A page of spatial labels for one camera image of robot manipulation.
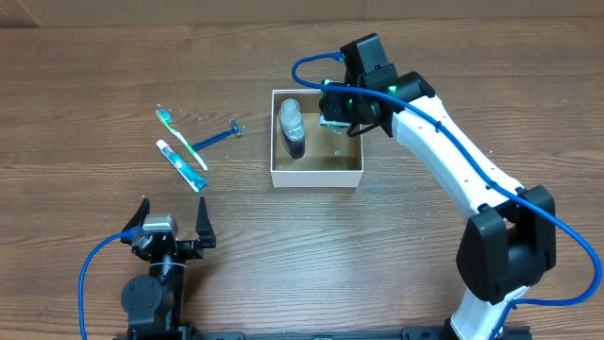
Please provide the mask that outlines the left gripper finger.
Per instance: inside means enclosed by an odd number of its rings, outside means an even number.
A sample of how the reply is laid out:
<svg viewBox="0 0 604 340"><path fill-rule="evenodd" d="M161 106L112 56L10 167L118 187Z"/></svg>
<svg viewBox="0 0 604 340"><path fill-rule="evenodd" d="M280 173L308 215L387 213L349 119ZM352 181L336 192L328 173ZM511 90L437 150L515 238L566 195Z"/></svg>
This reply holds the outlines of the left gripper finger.
<svg viewBox="0 0 604 340"><path fill-rule="evenodd" d="M216 236L213 231L208 210L207 203L203 196L199 198L199 204L197 209L197 217L195 224L195 232L198 234L199 242L203 248L215 248L216 247Z"/></svg>
<svg viewBox="0 0 604 340"><path fill-rule="evenodd" d="M130 245L134 237L142 230L143 222L150 213L150 201L144 198L138 210L122 229L121 242Z"/></svg>

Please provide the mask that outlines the teal toothpaste tube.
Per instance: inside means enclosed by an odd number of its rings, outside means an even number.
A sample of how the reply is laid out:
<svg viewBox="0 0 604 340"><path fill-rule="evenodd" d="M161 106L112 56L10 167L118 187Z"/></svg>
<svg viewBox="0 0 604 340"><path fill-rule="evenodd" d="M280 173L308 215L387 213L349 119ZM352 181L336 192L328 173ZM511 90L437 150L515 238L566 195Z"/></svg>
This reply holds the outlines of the teal toothpaste tube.
<svg viewBox="0 0 604 340"><path fill-rule="evenodd" d="M164 140L157 140L156 146L195 193L201 192L202 189L208 185L208 182L184 161Z"/></svg>

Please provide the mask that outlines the dark soap pump bottle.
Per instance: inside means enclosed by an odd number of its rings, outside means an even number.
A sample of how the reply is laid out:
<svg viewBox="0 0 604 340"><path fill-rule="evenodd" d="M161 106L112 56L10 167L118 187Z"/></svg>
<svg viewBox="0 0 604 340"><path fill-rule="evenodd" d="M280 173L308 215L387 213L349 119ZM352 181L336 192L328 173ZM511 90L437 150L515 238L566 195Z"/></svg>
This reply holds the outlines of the dark soap pump bottle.
<svg viewBox="0 0 604 340"><path fill-rule="evenodd" d="M305 154L305 126L299 103L293 98L285 99L278 112L282 141L293 159Z"/></svg>

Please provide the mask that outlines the green soap bar package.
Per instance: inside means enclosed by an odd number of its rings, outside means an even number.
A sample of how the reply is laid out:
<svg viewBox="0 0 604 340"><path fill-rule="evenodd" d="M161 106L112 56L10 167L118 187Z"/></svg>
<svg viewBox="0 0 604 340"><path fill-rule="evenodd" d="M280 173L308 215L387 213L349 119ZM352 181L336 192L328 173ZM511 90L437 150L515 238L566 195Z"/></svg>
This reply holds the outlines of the green soap bar package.
<svg viewBox="0 0 604 340"><path fill-rule="evenodd" d="M330 128L334 134L342 135L350 128L351 124L345 122L328 121L321 118L320 126L324 128Z"/></svg>

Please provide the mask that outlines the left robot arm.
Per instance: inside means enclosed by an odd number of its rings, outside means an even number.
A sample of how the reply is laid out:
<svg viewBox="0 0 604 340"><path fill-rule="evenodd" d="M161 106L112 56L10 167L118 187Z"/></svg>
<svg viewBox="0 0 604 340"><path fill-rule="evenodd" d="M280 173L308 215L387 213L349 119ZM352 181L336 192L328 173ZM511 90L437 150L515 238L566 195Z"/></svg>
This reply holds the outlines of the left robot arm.
<svg viewBox="0 0 604 340"><path fill-rule="evenodd" d="M149 263L148 273L131 279L121 294L127 313L128 339L200 339L201 332L182 320L184 285L190 260L202 259L216 247L204 197L199 198L195 239L177 238L178 226L170 213L152 214L146 198L123 228L121 242Z"/></svg>

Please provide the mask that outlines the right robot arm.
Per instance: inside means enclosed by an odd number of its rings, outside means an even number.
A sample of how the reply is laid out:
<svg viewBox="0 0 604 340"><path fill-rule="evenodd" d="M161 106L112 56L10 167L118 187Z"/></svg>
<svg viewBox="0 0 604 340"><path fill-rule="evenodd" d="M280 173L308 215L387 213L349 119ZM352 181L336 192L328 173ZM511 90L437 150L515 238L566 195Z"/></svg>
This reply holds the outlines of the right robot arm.
<svg viewBox="0 0 604 340"><path fill-rule="evenodd" d="M525 188L496 167L460 130L442 100L416 72L400 75L377 34L350 42L331 58L341 82L323 80L323 124L351 137L376 128L407 147L437 179L465 230L456 264L466 286L442 327L407 328L430 339L529 339L505 321L516 303L556 263L555 202L542 186Z"/></svg>

